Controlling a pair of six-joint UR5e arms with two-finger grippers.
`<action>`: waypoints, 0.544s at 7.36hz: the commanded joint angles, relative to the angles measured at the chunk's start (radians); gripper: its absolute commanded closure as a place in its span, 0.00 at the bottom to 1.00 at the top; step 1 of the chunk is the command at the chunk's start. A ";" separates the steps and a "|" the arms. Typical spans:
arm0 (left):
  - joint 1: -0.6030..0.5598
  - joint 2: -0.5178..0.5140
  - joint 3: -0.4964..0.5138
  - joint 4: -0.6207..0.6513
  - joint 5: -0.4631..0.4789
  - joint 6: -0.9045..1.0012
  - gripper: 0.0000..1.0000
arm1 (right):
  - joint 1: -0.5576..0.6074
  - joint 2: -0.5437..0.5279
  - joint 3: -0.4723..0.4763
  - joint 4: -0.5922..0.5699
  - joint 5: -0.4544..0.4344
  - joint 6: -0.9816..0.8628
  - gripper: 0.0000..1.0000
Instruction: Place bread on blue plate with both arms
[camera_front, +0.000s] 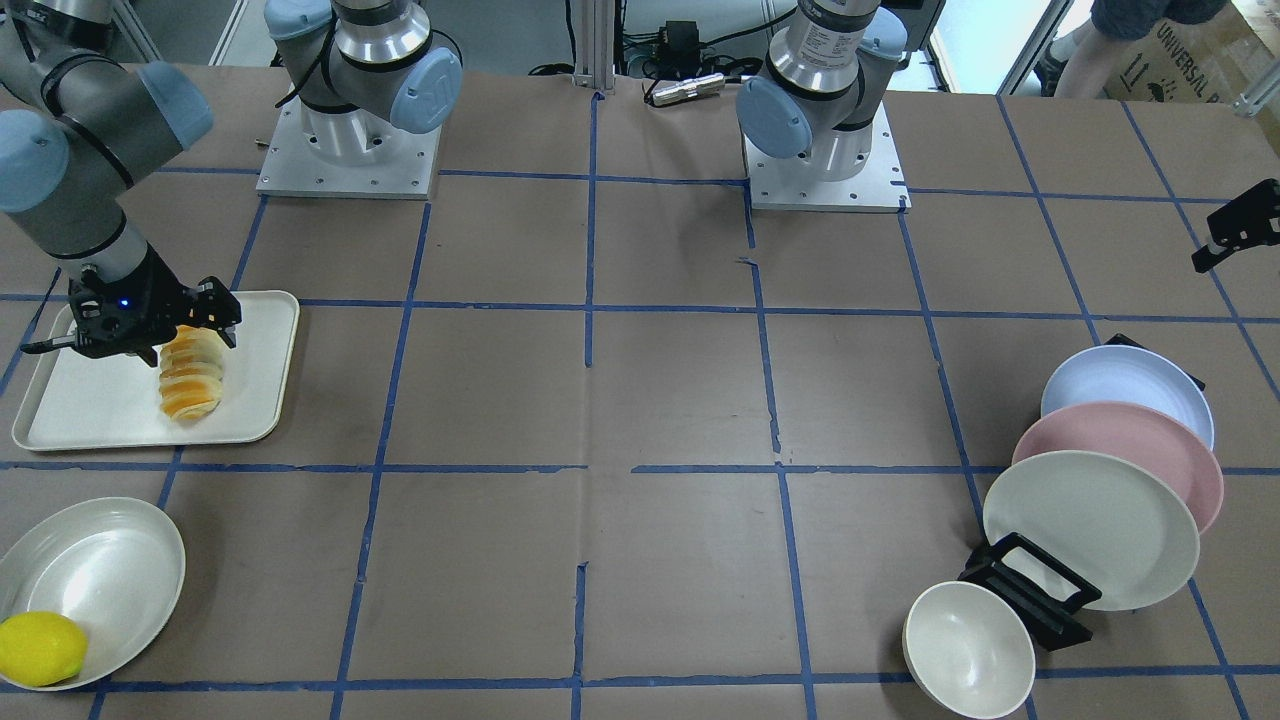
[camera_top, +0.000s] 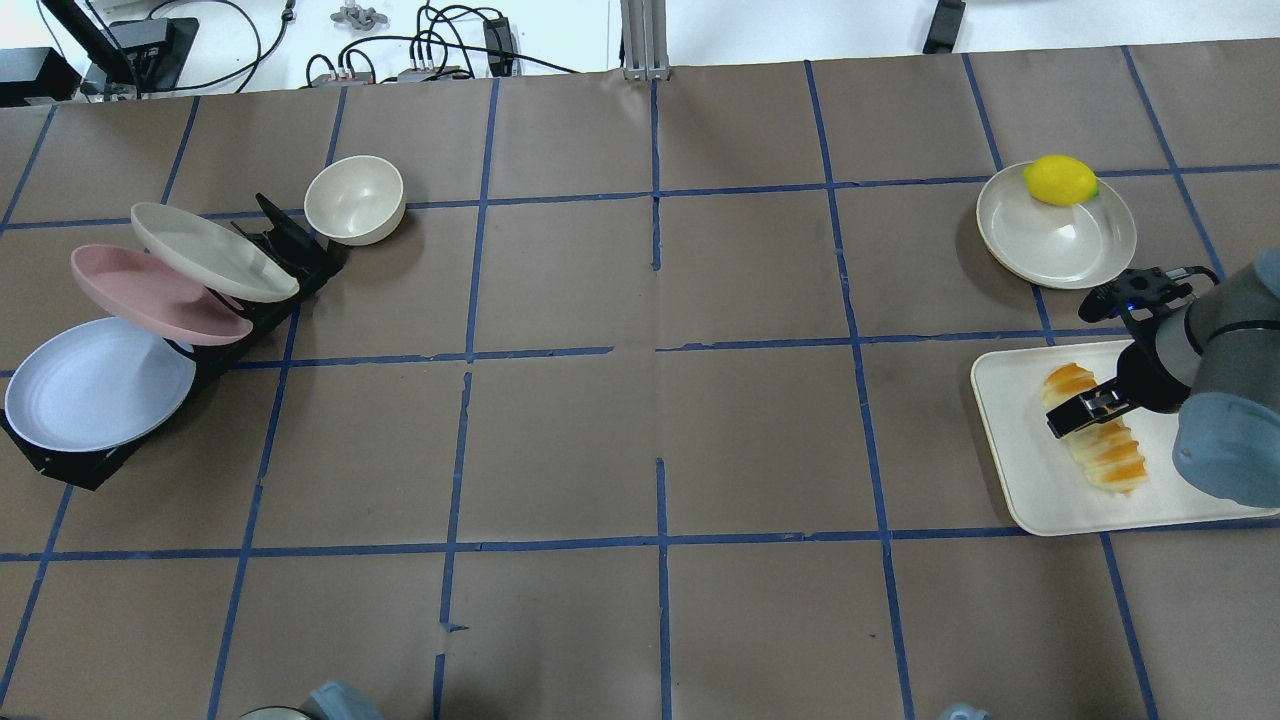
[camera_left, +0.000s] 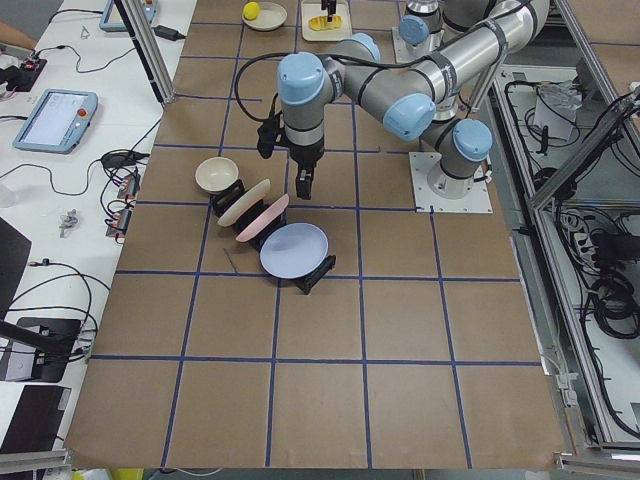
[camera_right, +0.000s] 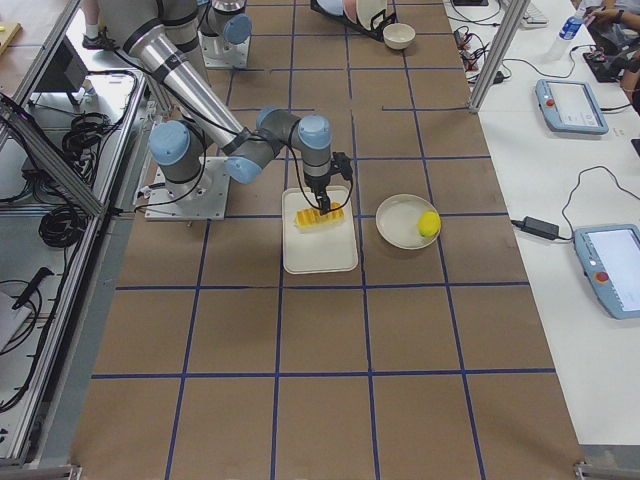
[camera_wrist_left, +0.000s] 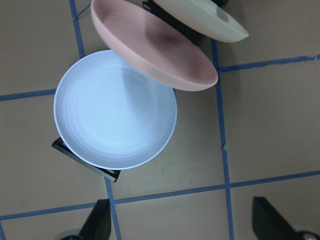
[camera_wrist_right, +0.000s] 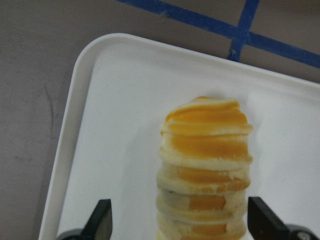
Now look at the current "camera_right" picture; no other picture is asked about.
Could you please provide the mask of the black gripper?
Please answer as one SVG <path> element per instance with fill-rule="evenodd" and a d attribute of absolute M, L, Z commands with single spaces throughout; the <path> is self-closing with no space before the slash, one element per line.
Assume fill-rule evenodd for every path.
<path fill-rule="evenodd" d="M 327 187 L 330 184 L 331 176 L 325 174 L 322 176 L 312 176 L 304 174 L 305 185 L 311 189 L 316 203 L 319 216 L 326 215 L 331 211 L 331 200 L 327 194 Z"/>

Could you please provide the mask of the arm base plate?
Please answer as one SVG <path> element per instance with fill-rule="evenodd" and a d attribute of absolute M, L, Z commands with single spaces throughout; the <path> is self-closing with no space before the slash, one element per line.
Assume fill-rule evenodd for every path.
<path fill-rule="evenodd" d="M 246 69 L 250 37 L 238 44 L 229 43 L 221 36 L 199 33 L 205 67 L 209 70 Z"/>
<path fill-rule="evenodd" d="M 225 218 L 230 177 L 224 167 L 224 157 L 207 156 L 201 177 L 185 184 L 165 180 L 160 167 L 155 182 L 163 186 L 150 192 L 150 207 L 145 209 L 148 221 L 200 221 Z"/>

